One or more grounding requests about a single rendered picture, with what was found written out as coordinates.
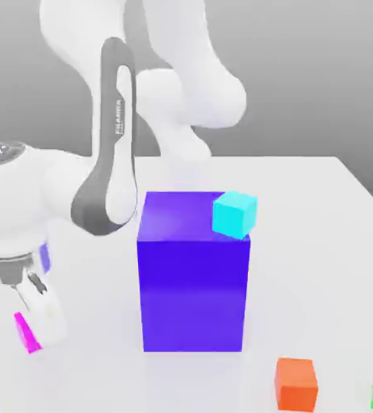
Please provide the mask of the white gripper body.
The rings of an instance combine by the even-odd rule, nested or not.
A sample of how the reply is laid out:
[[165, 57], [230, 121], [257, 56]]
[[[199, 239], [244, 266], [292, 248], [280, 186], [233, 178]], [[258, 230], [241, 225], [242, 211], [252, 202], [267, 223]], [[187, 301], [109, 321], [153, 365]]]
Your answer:
[[36, 286], [26, 280], [13, 290], [23, 304], [16, 312], [22, 313], [42, 349], [60, 343], [66, 337], [66, 322], [54, 289], [47, 282]]

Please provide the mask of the small magenta cube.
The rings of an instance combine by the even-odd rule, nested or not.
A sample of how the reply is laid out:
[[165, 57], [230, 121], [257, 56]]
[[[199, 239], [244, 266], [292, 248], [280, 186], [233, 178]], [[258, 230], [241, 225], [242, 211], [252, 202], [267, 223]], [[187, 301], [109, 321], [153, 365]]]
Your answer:
[[29, 354], [35, 353], [42, 349], [40, 343], [35, 338], [33, 331], [28, 325], [26, 319], [23, 317], [21, 312], [16, 312], [14, 314], [15, 326], [21, 339], [23, 346], [28, 351]]

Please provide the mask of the small cyan cube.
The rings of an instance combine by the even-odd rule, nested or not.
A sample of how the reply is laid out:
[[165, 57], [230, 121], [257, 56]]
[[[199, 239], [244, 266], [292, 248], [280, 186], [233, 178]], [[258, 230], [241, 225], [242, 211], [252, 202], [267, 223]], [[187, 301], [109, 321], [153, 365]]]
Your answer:
[[219, 196], [212, 206], [212, 230], [243, 240], [256, 225], [258, 198], [236, 191]]

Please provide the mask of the small orange cube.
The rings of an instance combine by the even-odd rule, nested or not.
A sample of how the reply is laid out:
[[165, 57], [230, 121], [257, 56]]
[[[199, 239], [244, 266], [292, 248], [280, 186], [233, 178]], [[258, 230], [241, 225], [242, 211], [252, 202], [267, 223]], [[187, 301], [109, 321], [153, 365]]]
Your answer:
[[312, 360], [279, 357], [275, 370], [275, 394], [280, 411], [313, 413], [318, 381]]

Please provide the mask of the large blue box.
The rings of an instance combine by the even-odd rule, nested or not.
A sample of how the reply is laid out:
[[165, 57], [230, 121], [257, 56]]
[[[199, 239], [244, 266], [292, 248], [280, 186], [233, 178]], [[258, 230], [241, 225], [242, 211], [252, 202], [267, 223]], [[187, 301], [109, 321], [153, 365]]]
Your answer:
[[136, 240], [146, 352], [239, 352], [251, 240], [212, 230], [218, 192], [149, 191]]

